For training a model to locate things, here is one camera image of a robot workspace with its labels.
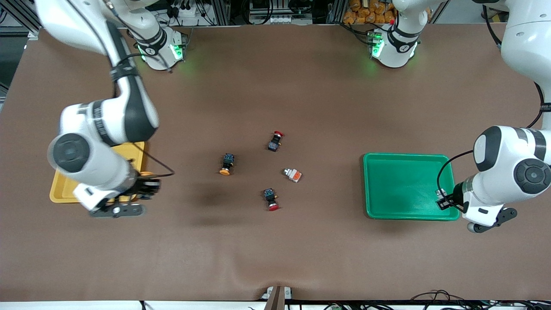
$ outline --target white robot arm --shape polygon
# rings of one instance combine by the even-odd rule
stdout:
[[[102,14],[127,27],[138,43],[145,62],[154,70],[166,70],[183,60],[187,36],[160,24],[145,7],[158,0],[94,0],[103,1]]]
[[[475,141],[478,173],[440,195],[441,209],[463,206],[468,229],[481,233],[514,218],[505,204],[536,197],[551,184],[551,2],[501,0],[509,9],[501,55],[515,71],[541,87],[541,130],[493,126]]]
[[[59,135],[48,148],[51,165],[79,183],[74,194],[90,212],[121,194],[139,193],[143,179],[110,147],[147,141],[159,126],[135,63],[127,57],[128,46],[116,26],[102,15],[102,4],[96,0],[36,1],[42,24],[52,36],[109,58],[111,79],[120,90],[115,98],[66,107]]]
[[[419,35],[428,22],[426,8],[441,2],[444,0],[393,0],[398,16],[394,24],[375,29],[372,57],[387,67],[404,66],[413,57]]]

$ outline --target green led light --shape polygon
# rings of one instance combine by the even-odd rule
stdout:
[[[415,45],[413,45],[412,47],[412,53],[409,54],[409,58],[413,57],[413,55],[415,55],[415,48],[417,47],[417,42],[415,43]]]
[[[145,62],[147,62],[147,61],[145,60],[145,56],[143,56],[143,55],[144,55],[144,52],[143,52],[142,48],[141,48],[139,45],[138,45],[138,50],[139,50],[139,53],[142,54],[142,60],[145,61]]]
[[[381,56],[382,48],[385,47],[385,41],[383,39],[379,40],[379,43],[373,47],[373,52],[371,53],[373,57]]]
[[[170,45],[170,48],[172,49],[172,53],[174,54],[174,58],[181,59],[182,58],[182,48],[177,45]]]

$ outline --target wire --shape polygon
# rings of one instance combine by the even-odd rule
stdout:
[[[153,161],[155,161],[156,163],[160,164],[161,166],[163,166],[166,170],[170,171],[170,173],[166,173],[166,174],[153,174],[153,175],[144,175],[144,176],[139,176],[138,179],[154,179],[154,178],[164,178],[164,177],[170,177],[171,175],[174,175],[175,172],[174,170],[172,170],[172,168],[170,168],[168,165],[166,165],[165,163],[163,163],[162,161],[156,159],[155,157],[153,157],[151,154],[149,154],[148,152],[146,152],[144,149],[142,149],[141,147],[139,147],[136,143],[132,142],[132,144],[140,151],[142,151],[147,157],[151,158]]]
[[[543,92],[542,92],[542,88],[538,85],[538,83],[534,82],[534,85],[536,85],[536,89],[538,90],[538,95],[539,95],[539,103],[540,105],[543,105],[545,102],[544,102],[544,99],[543,99]],[[539,118],[542,117],[542,111],[540,110],[538,112],[538,115],[536,115],[536,118],[534,118],[534,120],[528,125],[526,126],[525,128],[532,128],[532,126],[534,126]],[[467,151],[467,152],[463,152],[457,156],[454,156],[452,157],[449,161],[447,161],[443,166],[442,168],[440,168],[440,171],[438,172],[438,176],[436,177],[436,186],[438,186],[438,191],[440,192],[440,195],[442,195],[442,197],[444,198],[444,200],[449,204],[451,205],[452,207],[458,209],[459,211],[461,211],[462,213],[463,210],[460,209],[456,204],[453,204],[449,199],[448,197],[446,197],[446,195],[444,195],[444,192],[442,191],[442,188],[440,187],[440,176],[442,175],[442,172],[444,171],[444,168],[446,168],[446,166],[452,162],[452,160],[456,159],[456,158],[459,158],[463,155],[467,155],[467,154],[470,154],[470,153],[473,153],[473,150],[470,150],[470,151]]]
[[[122,20],[122,18],[118,15],[117,13],[117,10],[115,9],[115,7],[113,7],[113,5],[110,5],[108,6],[106,4],[106,6],[108,7],[108,9],[113,13],[113,15],[118,19],[118,21],[123,25],[125,26],[126,28],[128,28],[131,32],[134,33],[135,36],[138,37],[138,39],[142,40],[142,41],[145,41],[145,39],[137,32],[135,31],[132,27],[130,27],[127,23],[125,23],[124,20]],[[161,60],[163,61],[163,66],[166,67],[166,70],[170,73],[172,73],[172,69],[169,67],[169,64],[168,62],[166,62],[166,59],[165,57],[163,57],[162,54],[158,54],[159,55],[159,58],[161,58]]]
[[[274,2],[273,2],[273,0],[269,0],[269,6],[266,9],[266,18],[264,18],[264,21],[261,22],[260,24],[253,24],[249,20],[249,17],[247,16],[247,11],[250,11],[250,9],[247,9],[247,7],[246,7],[246,4],[248,2],[249,2],[249,0],[243,0],[243,2],[241,3],[241,17],[243,18],[243,20],[245,21],[245,23],[247,25],[263,25],[263,24],[267,23],[270,20],[270,18],[272,17],[272,14],[274,12]]]
[[[486,21],[488,31],[490,31],[491,38],[494,39],[495,44],[501,50],[501,40],[495,35],[494,29],[492,29],[490,25],[490,20],[488,19],[488,8],[486,6],[482,6],[482,13],[484,14],[484,20]]]
[[[314,2],[309,2],[310,5],[302,10],[300,9],[299,5],[298,5],[298,2],[299,0],[289,0],[289,4],[287,5],[287,7],[291,10],[291,12],[295,13],[295,14],[307,14],[307,13],[310,13],[312,12],[312,9],[314,8]]]
[[[126,55],[125,57],[121,58],[121,60],[118,61],[117,66],[120,65],[123,61],[125,61],[125,60],[127,60],[127,59],[129,59],[129,58],[138,57],[138,56],[145,56],[145,57],[154,58],[154,57],[151,56],[151,55],[142,54],[142,53],[134,53],[134,54]]]
[[[435,296],[438,296],[438,294],[443,294],[447,297],[447,300],[450,301],[450,298],[453,297],[455,299],[458,299],[458,300],[464,300],[463,298],[459,297],[459,296],[456,296],[456,295],[452,295],[450,293],[448,293],[447,291],[445,290],[434,290],[433,292],[427,292],[427,293],[422,293],[422,294],[418,294],[418,295],[415,295],[413,296],[410,300],[415,300],[416,298],[420,297],[420,296],[423,296],[423,295],[431,295],[431,294],[435,294]]]
[[[346,30],[348,30],[349,32],[351,32],[352,34],[354,34],[354,36],[356,37],[356,39],[358,39],[358,41],[362,42],[362,43],[365,44],[365,45],[370,45],[369,42],[362,40],[362,38],[358,36],[359,34],[362,34],[362,35],[367,36],[367,35],[368,35],[368,34],[367,34],[367,31],[366,31],[366,32],[362,32],[362,31],[359,31],[359,30],[355,30],[355,29],[352,28],[352,26],[347,26],[347,25],[345,25],[345,24],[343,24],[343,23],[341,23],[341,22],[333,22],[332,24],[340,25],[341,27],[345,28]]]
[[[203,19],[206,20],[207,23],[209,23],[209,25],[216,26],[216,23],[213,20],[211,20],[210,17],[208,16],[208,12],[207,12],[207,9],[205,9],[205,5],[203,1],[196,0],[196,5],[197,5],[197,10],[199,11]]]
[[[440,168],[440,171],[438,172],[438,176],[436,177],[436,186],[438,188],[438,191],[440,192],[440,195],[442,195],[442,197],[444,197],[444,200],[452,207],[458,209],[459,211],[461,211],[461,213],[464,213],[463,209],[459,208],[456,204],[452,203],[447,197],[446,195],[444,194],[442,188],[440,187],[440,176],[442,175],[442,172],[444,171],[444,168],[446,168],[446,166],[451,163],[454,159],[456,158],[460,158],[461,156],[465,156],[467,154],[470,154],[472,153],[473,150],[470,150],[470,151],[467,151],[467,152],[463,152],[459,155],[455,155],[453,156],[452,158],[450,158],[450,160],[448,160],[444,165],[442,165],[442,168]]]
[[[543,99],[542,88],[536,82],[534,82],[534,85],[536,85],[536,89],[538,90],[539,104],[543,105],[545,102],[544,102],[544,99]],[[537,123],[537,121],[539,120],[540,117],[542,117],[542,111],[541,110],[539,111],[536,118],[530,123],[530,125],[526,126],[526,128],[532,128],[532,126],[534,126]]]
[[[157,14],[155,14],[155,19],[162,19],[164,22],[168,23],[169,21],[166,20],[164,17],[161,16],[161,13],[157,12]]]
[[[71,6],[75,12],[77,12],[77,14],[80,16],[80,18],[82,18],[82,20],[85,22],[85,24],[88,26],[88,28],[90,28],[90,30],[92,31],[92,33],[94,34],[94,36],[96,37],[98,42],[100,43],[101,48],[103,49],[105,55],[107,56],[107,60],[109,61],[109,64],[111,65],[111,67],[113,67],[113,62],[111,61],[111,58],[109,58],[109,56],[108,56],[109,53],[107,52],[107,47],[105,46],[105,43],[101,39],[101,37],[98,34],[98,32],[96,31],[96,29],[94,27],[92,27],[92,24],[90,23],[90,21],[84,16],[84,14],[71,1],[65,0],[65,2],[67,2],[69,4],[69,6]],[[115,98],[115,97],[117,97],[117,84],[115,82],[113,82],[113,95],[112,95],[112,98]]]
[[[1,10],[0,11],[0,24],[2,24],[6,20],[6,17],[8,17],[8,11]]]
[[[377,310],[394,310],[392,309],[392,307],[386,305],[386,304],[377,304],[377,303],[373,303],[373,302],[370,302],[370,301],[362,301],[362,306],[364,307],[364,310],[365,309],[368,309],[368,308],[375,308]]]
[[[502,300],[500,302],[506,302],[506,303],[520,303],[520,304],[523,304],[527,307],[527,310],[536,310],[536,308],[534,307],[534,305],[529,302],[529,301],[524,301],[524,300]]]

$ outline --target orange and white connector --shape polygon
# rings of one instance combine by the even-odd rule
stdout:
[[[298,182],[300,177],[302,176],[302,173],[300,173],[298,170],[296,169],[291,169],[291,168],[285,168],[283,170],[283,174],[285,174],[286,176],[289,177],[289,180],[293,181],[293,182]]]

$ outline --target brown table mat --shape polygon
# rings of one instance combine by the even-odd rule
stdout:
[[[161,121],[149,149],[176,175],[145,216],[95,219],[50,202],[46,150],[65,106],[110,96],[107,60],[44,31],[29,42],[0,114],[1,300],[253,300],[275,284],[308,300],[551,297],[549,193],[481,235],[364,215],[364,153],[453,156],[536,115],[485,25],[428,26],[396,70],[338,26],[291,25],[196,29],[173,74],[139,69]],[[469,157],[453,167],[456,182],[476,172]],[[266,212],[268,187],[281,210]]]

